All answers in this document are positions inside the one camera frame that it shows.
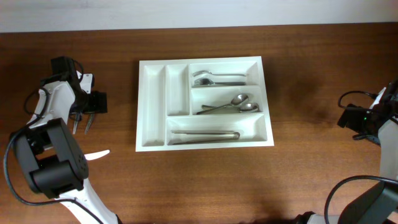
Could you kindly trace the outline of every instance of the wooden table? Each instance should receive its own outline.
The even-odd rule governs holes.
[[[90,161],[90,180],[124,223],[239,223],[323,213],[341,179],[378,175],[380,148],[353,141],[336,122],[338,97],[377,93],[398,75],[398,24],[106,30],[0,35],[0,145],[29,116],[26,96],[50,75],[50,59],[67,55],[94,73],[108,94],[108,114],[86,119],[75,135],[84,153],[111,149]],[[135,152],[140,60],[262,56],[275,147]],[[361,95],[347,97],[367,107]],[[18,192],[34,195],[10,156]],[[330,206],[339,214],[375,184],[357,181]],[[0,181],[3,223],[76,223],[61,205],[29,207]]]

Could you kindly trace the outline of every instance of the white plastic tray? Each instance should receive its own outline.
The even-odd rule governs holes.
[[[200,75],[243,73],[246,77]],[[246,82],[245,86],[194,87],[197,78],[221,82]],[[215,114],[196,115],[201,105],[220,106],[247,93],[250,102],[260,106],[257,113],[222,109]],[[180,144],[206,136],[173,134],[172,131],[237,131],[238,140],[201,144]],[[221,147],[273,146],[266,84],[261,57],[204,58],[140,61],[136,151],[168,151]]]

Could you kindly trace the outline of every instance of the empty compartment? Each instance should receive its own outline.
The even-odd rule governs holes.
[[[142,146],[163,146],[165,130],[165,67],[144,67]]]
[[[199,71],[207,71],[211,73],[202,73],[201,75],[194,76],[195,72]],[[259,66],[255,61],[194,63],[189,65],[189,76],[191,77],[190,84],[192,87],[202,87],[194,85],[195,80],[202,78],[207,78],[215,83],[245,82],[246,85],[258,85],[259,74],[260,74]]]
[[[245,103],[257,103],[259,112],[263,111],[263,96],[258,86],[228,86],[218,88],[196,88],[192,89],[192,114],[203,111],[202,105],[221,106],[230,103],[231,100],[242,93],[248,95]],[[237,108],[223,108],[209,114],[230,114],[239,113]]]
[[[189,84],[187,65],[166,66],[167,115],[189,115]]]
[[[196,143],[231,143],[219,145],[218,147],[239,147],[239,144],[237,144],[239,142],[267,141],[266,122],[263,114],[230,114],[169,118],[167,120],[167,145],[174,145],[191,140],[210,140],[217,138],[215,135],[206,134],[174,134],[173,132],[175,131],[233,131],[240,134],[237,140],[229,139],[216,142]]]

